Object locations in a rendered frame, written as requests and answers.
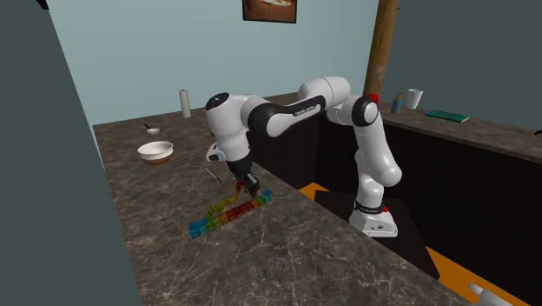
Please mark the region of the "thin black and silver pen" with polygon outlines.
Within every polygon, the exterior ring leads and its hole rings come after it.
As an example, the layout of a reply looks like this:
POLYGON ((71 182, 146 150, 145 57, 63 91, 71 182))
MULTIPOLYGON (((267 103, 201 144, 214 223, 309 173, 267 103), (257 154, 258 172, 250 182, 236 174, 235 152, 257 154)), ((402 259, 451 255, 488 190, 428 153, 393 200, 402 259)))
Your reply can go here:
POLYGON ((219 184, 223 184, 222 180, 215 175, 211 170, 209 170, 207 167, 203 167, 219 184))

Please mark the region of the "rainbow coloured block toy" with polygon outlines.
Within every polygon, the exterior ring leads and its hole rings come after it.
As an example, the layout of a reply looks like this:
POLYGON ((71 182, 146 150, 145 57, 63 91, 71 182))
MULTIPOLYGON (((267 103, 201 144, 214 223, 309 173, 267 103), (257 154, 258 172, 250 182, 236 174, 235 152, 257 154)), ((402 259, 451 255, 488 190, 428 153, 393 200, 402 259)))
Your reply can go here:
POLYGON ((201 219, 188 223, 188 234, 192 238, 197 238, 272 200, 272 192, 269 189, 263 189, 257 190, 255 197, 238 203, 241 190, 247 191, 247 188, 242 181, 238 181, 232 196, 224 197, 217 204, 210 205, 201 219))

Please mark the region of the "white and brown bowl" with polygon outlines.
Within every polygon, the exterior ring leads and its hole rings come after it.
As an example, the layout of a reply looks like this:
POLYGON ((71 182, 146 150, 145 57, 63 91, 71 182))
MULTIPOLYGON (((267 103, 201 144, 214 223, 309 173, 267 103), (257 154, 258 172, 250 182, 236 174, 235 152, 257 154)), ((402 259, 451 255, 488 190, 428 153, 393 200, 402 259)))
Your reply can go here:
POLYGON ((174 145, 168 141, 145 143, 137 149, 139 157, 149 165, 167 163, 173 156, 174 145))

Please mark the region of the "white paper towel roll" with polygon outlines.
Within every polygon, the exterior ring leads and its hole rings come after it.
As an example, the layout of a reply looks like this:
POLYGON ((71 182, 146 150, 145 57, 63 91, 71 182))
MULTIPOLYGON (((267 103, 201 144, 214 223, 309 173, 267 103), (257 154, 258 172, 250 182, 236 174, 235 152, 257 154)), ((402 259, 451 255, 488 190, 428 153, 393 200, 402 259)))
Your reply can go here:
POLYGON ((179 91, 180 102, 182 106, 182 116, 184 118, 191 117, 191 108, 189 103, 188 91, 180 90, 179 91))

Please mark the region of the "black robot stand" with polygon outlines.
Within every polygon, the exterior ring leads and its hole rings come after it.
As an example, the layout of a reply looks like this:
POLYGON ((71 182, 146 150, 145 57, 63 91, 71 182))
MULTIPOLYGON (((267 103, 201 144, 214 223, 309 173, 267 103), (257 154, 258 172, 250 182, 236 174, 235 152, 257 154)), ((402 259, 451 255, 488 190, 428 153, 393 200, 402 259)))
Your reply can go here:
MULTIPOLYGON (((354 198, 355 194, 323 190, 316 190, 314 195, 314 200, 318 204, 346 222, 354 210, 354 198)), ((384 204, 398 226, 398 235, 395 238, 379 237, 376 238, 376 241, 429 276, 439 280, 440 273, 433 263, 406 205, 401 200, 392 198, 385 198, 384 204)))

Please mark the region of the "white cup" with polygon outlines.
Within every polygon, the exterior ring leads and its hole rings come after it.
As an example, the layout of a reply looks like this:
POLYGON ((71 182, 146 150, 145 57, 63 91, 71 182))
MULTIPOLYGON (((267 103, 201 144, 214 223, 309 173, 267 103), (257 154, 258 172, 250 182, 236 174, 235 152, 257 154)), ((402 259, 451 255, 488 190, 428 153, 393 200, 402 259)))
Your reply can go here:
POLYGON ((424 91, 420 89, 409 89, 407 92, 406 107, 415 110, 420 102, 424 91))

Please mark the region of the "teal book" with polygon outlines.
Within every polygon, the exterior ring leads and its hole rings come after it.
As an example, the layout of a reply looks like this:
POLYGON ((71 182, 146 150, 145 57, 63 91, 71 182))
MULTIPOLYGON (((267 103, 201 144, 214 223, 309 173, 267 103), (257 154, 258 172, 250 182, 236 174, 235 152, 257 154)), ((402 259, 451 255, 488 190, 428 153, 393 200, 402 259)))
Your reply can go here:
POLYGON ((425 116, 438 118, 438 119, 455 122, 455 123, 463 123, 470 119, 469 116, 445 112, 445 111, 439 111, 439 110, 430 110, 425 113, 425 116))

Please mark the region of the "grey cylindrical object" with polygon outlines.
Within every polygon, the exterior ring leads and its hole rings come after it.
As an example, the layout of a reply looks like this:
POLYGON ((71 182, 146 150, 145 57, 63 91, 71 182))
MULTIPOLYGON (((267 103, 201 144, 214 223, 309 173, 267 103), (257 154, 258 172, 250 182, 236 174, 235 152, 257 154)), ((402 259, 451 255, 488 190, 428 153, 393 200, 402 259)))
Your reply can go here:
POLYGON ((478 297, 478 301, 472 306, 504 306, 498 296, 495 296, 491 291, 483 289, 475 283, 469 284, 469 290, 478 297))

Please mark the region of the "brown framed wall picture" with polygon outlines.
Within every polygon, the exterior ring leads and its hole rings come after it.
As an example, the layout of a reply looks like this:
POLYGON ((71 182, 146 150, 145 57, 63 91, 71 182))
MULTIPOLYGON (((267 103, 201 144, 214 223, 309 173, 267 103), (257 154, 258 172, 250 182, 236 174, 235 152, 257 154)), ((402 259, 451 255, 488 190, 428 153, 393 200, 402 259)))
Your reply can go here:
POLYGON ((241 0, 245 21, 296 23, 296 0, 241 0))

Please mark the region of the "wooden post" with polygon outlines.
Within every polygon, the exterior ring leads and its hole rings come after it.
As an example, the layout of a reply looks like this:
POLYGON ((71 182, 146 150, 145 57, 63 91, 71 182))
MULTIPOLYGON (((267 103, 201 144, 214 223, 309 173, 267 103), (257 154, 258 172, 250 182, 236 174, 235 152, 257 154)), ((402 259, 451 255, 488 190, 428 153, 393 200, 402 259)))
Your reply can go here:
POLYGON ((400 0, 379 0, 363 94, 382 92, 400 0))

